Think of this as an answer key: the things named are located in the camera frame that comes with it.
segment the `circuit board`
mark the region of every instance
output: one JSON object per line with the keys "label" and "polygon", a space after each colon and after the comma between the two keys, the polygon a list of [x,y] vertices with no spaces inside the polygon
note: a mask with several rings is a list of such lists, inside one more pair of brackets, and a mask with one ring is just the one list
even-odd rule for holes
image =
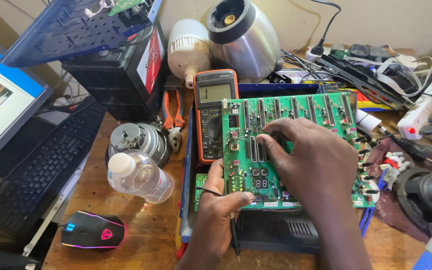
{"label": "circuit board", "polygon": [[[346,93],[226,99],[222,106],[225,194],[253,193],[253,203],[244,209],[301,207],[280,181],[263,146],[256,142],[256,136],[269,122],[282,117],[305,117],[344,138],[357,150],[361,149],[355,141],[358,135]],[[281,138],[277,141],[290,153],[291,142]],[[369,181],[365,177],[365,169],[359,168],[351,194],[354,207],[375,206],[370,193],[376,191],[367,188]]]}
{"label": "circuit board", "polygon": [[111,9],[109,15],[110,16],[116,15],[120,12],[123,12],[134,6],[141,5],[145,2],[146,2],[145,0],[117,0],[116,3],[114,3],[114,7],[113,9]]}
{"label": "circuit board", "polygon": [[[196,184],[195,187],[203,187],[205,185],[206,179],[208,178],[207,173],[197,173],[196,174]],[[198,211],[199,198],[201,197],[201,189],[195,189],[194,192],[194,211]]]}

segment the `keyboard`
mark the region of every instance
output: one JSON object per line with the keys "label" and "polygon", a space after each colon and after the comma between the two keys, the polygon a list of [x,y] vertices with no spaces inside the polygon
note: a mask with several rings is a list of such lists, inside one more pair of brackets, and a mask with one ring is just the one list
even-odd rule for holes
{"label": "keyboard", "polygon": [[91,150],[105,113],[93,97],[85,98],[8,175],[0,191],[0,229],[16,238],[33,230]]}

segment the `red led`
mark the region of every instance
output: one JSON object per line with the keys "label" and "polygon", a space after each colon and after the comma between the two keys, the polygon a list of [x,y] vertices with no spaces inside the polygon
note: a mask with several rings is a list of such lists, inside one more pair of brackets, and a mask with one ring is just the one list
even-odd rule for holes
{"label": "red led", "polygon": [[113,233],[111,232],[111,230],[104,229],[103,233],[101,234],[101,240],[109,239],[109,238],[111,238],[111,236],[113,236]]}

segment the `wooden table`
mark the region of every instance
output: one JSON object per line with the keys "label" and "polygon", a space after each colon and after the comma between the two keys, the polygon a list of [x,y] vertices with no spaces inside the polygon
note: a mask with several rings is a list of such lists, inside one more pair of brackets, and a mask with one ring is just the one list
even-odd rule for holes
{"label": "wooden table", "polygon": [[[193,92],[184,90],[183,100],[184,120],[188,123]],[[171,96],[172,115],[176,108],[176,100]],[[385,126],[395,126],[394,119],[398,115],[386,112],[378,117],[385,120]],[[177,203],[181,197],[182,160],[188,129],[182,132],[180,152],[172,153],[170,162],[164,168],[175,180],[173,194],[164,203],[152,205],[139,197],[118,193],[108,184],[104,154],[111,132],[117,125],[118,122],[106,114],[63,220],[79,210],[117,215],[126,224],[126,238],[116,249],[99,253],[96,250],[63,246],[58,231],[44,261],[43,270],[168,270],[176,265]],[[409,270],[425,246],[376,218],[371,220],[364,242],[375,270]],[[239,262],[234,251],[228,249],[216,269],[312,270],[316,265],[315,256],[305,254],[245,249],[240,258]]]}

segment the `rgb gaming mouse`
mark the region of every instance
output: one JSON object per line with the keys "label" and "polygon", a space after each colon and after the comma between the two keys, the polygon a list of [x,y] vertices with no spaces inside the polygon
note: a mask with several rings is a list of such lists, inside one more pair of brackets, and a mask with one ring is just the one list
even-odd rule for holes
{"label": "rgb gaming mouse", "polygon": [[124,237],[124,224],[116,216],[99,216],[86,211],[71,215],[61,230],[61,243],[81,249],[112,249]]}

